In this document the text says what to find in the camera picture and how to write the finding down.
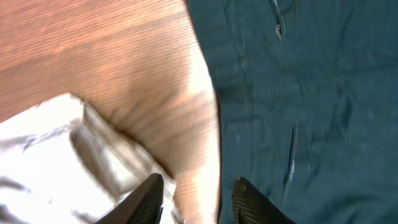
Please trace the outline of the black cloth garment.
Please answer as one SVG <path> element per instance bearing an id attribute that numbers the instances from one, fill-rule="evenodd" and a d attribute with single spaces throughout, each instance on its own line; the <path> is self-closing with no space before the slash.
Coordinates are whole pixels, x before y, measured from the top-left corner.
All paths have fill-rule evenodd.
<path id="1" fill-rule="evenodd" d="M 247 178 L 296 223 L 397 222 L 397 1 L 199 0 L 221 221 Z"/>

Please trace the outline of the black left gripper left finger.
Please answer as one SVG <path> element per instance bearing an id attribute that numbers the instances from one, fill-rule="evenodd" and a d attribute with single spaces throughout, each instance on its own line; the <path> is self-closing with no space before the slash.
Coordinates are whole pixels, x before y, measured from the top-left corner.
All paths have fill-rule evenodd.
<path id="1" fill-rule="evenodd" d="M 95 224 L 159 224 L 162 214 L 164 180 L 151 174 L 115 209 Z"/>

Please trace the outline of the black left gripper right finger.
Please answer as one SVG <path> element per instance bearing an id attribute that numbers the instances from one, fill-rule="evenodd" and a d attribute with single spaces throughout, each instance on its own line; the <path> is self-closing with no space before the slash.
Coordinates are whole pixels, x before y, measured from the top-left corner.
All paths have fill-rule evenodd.
<path id="1" fill-rule="evenodd" d="M 244 177 L 235 180 L 231 198 L 235 223 L 295 224 Z"/>

